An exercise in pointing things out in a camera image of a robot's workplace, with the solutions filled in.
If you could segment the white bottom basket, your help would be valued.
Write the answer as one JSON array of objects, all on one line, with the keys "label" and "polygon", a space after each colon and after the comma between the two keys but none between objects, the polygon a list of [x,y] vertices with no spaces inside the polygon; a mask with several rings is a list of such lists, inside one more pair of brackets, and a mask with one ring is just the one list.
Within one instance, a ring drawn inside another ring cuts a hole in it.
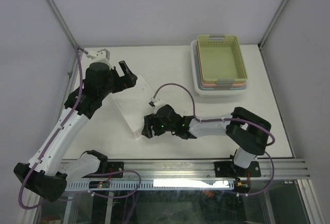
[{"label": "white bottom basket", "polygon": [[197,40],[193,40],[190,43],[190,57],[191,57],[191,68],[192,68],[192,77],[193,77],[193,85],[194,91],[201,98],[218,98],[218,97],[232,97],[244,94],[248,89],[248,82],[242,87],[242,89],[202,89],[201,77],[199,76],[200,72],[196,66],[197,60]]}]

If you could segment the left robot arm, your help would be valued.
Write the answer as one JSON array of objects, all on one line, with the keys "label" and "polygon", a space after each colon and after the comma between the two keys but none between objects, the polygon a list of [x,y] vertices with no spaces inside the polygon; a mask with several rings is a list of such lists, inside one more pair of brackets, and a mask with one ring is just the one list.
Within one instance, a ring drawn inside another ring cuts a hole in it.
[{"label": "left robot arm", "polygon": [[86,71],[79,72],[79,86],[64,103],[59,121],[48,138],[27,163],[17,163],[14,174],[22,183],[21,197],[28,189],[41,198],[54,202],[64,193],[66,186],[89,174],[104,176],[108,171],[108,157],[95,150],[65,165],[60,163],[80,130],[102,106],[109,95],[132,88],[137,76],[125,61],[119,61],[123,75],[104,62],[94,62]]}]

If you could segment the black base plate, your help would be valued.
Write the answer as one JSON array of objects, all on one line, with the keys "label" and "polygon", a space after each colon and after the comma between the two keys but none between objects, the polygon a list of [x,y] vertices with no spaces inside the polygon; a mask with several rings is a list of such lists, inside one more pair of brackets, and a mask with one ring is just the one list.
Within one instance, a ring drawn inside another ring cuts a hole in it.
[{"label": "black base plate", "polygon": [[261,177],[260,166],[257,161],[252,161],[246,169],[235,166],[232,161],[217,161],[213,165],[216,178]]},{"label": "black base plate", "polygon": [[89,177],[95,178],[96,174],[103,174],[103,177],[110,177],[111,179],[123,177],[124,162],[122,161],[107,161],[101,162],[98,170],[89,174]]}]

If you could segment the white perforated basket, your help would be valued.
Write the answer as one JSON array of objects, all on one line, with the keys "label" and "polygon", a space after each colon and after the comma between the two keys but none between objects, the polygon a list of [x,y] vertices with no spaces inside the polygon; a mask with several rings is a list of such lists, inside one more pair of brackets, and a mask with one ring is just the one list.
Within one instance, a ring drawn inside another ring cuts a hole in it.
[{"label": "white perforated basket", "polygon": [[149,105],[152,96],[151,88],[141,75],[137,76],[134,87],[111,95],[112,102],[116,105],[135,140],[142,136],[144,116],[152,112]]}]

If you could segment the pink perforated basket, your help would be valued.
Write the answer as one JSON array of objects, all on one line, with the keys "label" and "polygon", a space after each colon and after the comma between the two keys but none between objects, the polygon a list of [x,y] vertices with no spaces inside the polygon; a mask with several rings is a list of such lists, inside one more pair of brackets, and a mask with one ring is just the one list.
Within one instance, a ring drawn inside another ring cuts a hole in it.
[{"label": "pink perforated basket", "polygon": [[225,84],[230,84],[230,83],[242,84],[242,83],[238,83],[238,82],[218,82],[217,84],[225,85]]}]

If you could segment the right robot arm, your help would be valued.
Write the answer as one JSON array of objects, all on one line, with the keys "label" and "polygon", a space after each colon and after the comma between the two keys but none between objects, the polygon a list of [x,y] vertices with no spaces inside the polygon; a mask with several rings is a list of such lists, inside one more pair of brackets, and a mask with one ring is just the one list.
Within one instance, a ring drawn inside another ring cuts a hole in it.
[{"label": "right robot arm", "polygon": [[242,176],[249,170],[252,161],[264,155],[266,147],[274,144],[270,133],[271,124],[243,107],[222,117],[198,118],[181,116],[168,104],[155,113],[144,116],[141,134],[147,138],[166,132],[181,139],[197,139],[206,136],[228,136],[239,148],[231,162],[231,172]]}]

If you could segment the aluminium mounting rail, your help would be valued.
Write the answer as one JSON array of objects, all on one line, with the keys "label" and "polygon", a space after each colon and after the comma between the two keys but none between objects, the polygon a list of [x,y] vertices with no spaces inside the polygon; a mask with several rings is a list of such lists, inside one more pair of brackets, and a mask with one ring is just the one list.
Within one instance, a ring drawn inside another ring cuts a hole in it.
[{"label": "aluminium mounting rail", "polygon": [[[143,180],[183,178],[192,180],[215,180],[233,178],[216,178],[214,162],[230,161],[229,159],[110,159],[108,161],[124,162],[124,171],[133,170]],[[250,180],[267,181],[274,174],[274,180],[307,180],[310,173],[303,159],[293,158],[260,158],[261,177]]]}]

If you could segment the green perforated basket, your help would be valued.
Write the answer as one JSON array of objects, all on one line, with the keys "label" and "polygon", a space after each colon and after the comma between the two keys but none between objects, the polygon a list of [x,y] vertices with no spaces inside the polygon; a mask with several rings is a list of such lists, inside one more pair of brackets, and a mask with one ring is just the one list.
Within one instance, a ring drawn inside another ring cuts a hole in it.
[{"label": "green perforated basket", "polygon": [[198,35],[197,51],[204,82],[247,81],[248,74],[237,36]]}]

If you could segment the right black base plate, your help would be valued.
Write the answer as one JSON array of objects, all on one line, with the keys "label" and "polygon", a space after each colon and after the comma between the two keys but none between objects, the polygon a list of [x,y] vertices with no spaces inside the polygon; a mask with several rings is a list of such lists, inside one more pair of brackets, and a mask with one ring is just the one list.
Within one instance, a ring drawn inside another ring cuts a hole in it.
[{"label": "right black base plate", "polygon": [[260,166],[257,161],[252,161],[246,169],[235,166],[232,161],[217,161],[213,165],[216,178],[261,177]]}]

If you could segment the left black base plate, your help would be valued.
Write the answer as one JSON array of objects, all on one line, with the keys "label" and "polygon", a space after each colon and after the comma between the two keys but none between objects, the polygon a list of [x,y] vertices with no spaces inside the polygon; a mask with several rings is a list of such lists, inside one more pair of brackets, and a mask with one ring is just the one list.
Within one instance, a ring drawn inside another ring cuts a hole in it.
[{"label": "left black base plate", "polygon": [[110,177],[111,179],[123,177],[124,162],[122,161],[107,161],[101,162],[98,170],[89,174],[89,177],[95,178],[96,174],[103,174],[103,177]]}]

